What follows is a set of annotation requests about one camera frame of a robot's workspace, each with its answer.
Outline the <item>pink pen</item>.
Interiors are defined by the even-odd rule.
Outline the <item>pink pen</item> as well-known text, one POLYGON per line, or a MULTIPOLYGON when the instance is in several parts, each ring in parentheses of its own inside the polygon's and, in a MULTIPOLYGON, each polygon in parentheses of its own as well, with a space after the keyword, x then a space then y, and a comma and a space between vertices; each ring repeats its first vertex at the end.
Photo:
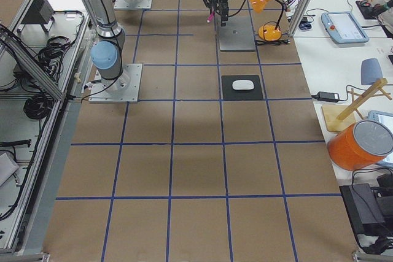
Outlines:
POLYGON ((212 13, 209 15, 209 17, 207 18, 206 22, 207 22, 207 23, 212 22, 213 18, 214 18, 214 13, 212 12, 212 13))

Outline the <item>white computer mouse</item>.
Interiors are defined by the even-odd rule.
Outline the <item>white computer mouse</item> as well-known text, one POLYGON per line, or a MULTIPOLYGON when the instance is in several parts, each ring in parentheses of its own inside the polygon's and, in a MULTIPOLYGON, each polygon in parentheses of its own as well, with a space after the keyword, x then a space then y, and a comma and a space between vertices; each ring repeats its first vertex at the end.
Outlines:
POLYGON ((248 79, 239 79, 232 82, 232 89, 235 91, 251 91, 254 89, 254 83, 248 79))

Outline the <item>black mousepad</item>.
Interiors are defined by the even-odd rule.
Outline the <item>black mousepad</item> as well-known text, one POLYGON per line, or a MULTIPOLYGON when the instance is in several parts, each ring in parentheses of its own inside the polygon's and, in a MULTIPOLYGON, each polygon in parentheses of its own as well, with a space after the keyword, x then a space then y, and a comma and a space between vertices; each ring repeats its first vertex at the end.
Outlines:
POLYGON ((223 75, 222 92, 225 101, 260 101, 263 100, 260 77, 258 75, 223 75), (239 79, 253 81, 254 89, 251 91, 235 91, 232 89, 232 82, 239 79))

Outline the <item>silver laptop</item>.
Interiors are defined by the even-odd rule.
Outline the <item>silver laptop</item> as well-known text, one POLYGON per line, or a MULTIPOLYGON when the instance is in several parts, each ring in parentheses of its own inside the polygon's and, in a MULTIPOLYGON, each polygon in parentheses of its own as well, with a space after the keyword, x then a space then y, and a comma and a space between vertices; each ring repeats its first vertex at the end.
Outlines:
POLYGON ((225 26, 221 26, 218 21, 217 35, 221 52, 255 51, 254 32, 248 16, 230 18, 225 26))

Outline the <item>orange desk lamp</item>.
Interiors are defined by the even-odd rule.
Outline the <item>orange desk lamp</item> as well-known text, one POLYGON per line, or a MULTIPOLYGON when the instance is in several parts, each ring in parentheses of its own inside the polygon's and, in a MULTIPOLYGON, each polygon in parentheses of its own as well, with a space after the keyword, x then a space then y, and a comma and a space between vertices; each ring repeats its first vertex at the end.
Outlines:
POLYGON ((254 13, 264 14, 261 18, 262 22, 257 30, 257 35, 261 41, 265 43, 273 43, 280 40, 282 37, 282 31, 280 27, 280 21, 284 13, 283 3, 281 0, 249 0, 249 4, 254 13), (281 6, 281 12, 278 15, 276 12, 273 15, 273 11, 267 10, 268 4, 276 2, 281 6))

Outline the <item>black power adapter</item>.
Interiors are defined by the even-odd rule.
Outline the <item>black power adapter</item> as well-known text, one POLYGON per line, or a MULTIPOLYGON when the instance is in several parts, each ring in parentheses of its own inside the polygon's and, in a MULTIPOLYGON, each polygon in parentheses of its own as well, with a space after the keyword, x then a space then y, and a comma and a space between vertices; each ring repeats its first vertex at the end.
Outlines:
POLYGON ((340 100, 338 93, 319 91, 313 96, 314 99, 324 102, 338 102, 340 100))

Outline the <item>wooden stand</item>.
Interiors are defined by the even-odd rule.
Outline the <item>wooden stand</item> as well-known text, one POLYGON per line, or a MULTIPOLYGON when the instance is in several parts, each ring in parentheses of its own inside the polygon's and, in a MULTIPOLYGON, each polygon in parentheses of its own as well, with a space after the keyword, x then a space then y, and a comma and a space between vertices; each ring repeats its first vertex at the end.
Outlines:
POLYGON ((363 93, 356 93, 353 90, 349 91, 352 103, 348 106, 322 105, 322 114, 324 116, 327 131, 339 133, 351 124, 355 123, 355 112, 363 120, 364 117, 359 112, 359 107, 370 98, 385 96, 389 100, 392 100, 391 93, 388 93, 383 89, 383 87, 387 85, 388 81, 383 77, 377 79, 376 82, 369 86, 363 93))

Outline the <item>orange cylindrical container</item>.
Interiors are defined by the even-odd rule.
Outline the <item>orange cylindrical container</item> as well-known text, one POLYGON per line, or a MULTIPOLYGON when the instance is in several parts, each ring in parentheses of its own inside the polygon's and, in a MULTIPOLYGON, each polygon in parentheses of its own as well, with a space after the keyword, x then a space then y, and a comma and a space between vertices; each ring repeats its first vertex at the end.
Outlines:
POLYGON ((372 137, 382 134, 382 130, 392 137, 384 125, 372 120, 358 121, 347 127, 327 144, 332 161, 345 170, 354 171, 385 159, 386 155, 372 154, 372 137))

